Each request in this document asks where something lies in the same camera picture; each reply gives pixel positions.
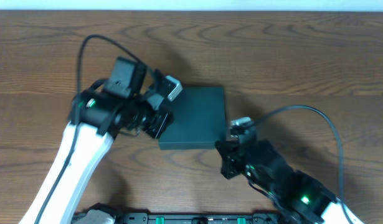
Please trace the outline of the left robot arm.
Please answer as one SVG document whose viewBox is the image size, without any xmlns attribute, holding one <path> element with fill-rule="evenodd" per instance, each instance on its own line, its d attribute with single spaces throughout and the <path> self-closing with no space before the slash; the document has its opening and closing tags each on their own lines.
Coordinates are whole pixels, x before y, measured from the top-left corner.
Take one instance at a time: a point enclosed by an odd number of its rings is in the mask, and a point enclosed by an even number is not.
<svg viewBox="0 0 383 224">
<path fill-rule="evenodd" d="M 162 103 L 182 91 L 179 80 L 154 70 L 154 82 L 141 93 L 149 67 L 118 57 L 110 78 L 95 81 L 72 102 L 62 142 L 21 223 L 70 223 L 95 168 L 117 135 L 144 132 L 160 137 L 172 118 Z"/>
</svg>

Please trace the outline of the dark green gift box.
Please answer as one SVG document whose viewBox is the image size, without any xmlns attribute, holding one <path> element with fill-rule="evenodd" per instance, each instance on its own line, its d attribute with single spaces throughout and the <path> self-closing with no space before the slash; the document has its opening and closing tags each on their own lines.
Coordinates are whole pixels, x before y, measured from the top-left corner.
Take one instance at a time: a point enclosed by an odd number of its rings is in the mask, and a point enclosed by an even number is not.
<svg viewBox="0 0 383 224">
<path fill-rule="evenodd" d="M 188 86 L 164 106 L 173 121 L 159 138 L 162 150 L 214 149 L 226 139 L 224 89 L 221 86 Z"/>
</svg>

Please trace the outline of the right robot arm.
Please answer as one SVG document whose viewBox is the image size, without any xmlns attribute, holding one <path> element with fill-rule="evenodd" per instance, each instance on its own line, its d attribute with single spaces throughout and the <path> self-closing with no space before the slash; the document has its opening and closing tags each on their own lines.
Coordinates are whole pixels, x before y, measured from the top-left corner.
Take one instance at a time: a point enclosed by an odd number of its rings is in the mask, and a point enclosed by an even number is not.
<svg viewBox="0 0 383 224">
<path fill-rule="evenodd" d="M 236 140 L 216 141 L 226 179 L 243 175 L 251 188 L 269 198 L 285 223 L 354 223 L 362 221 L 321 182 L 294 170 L 270 141 L 255 130 L 236 131 Z"/>
</svg>

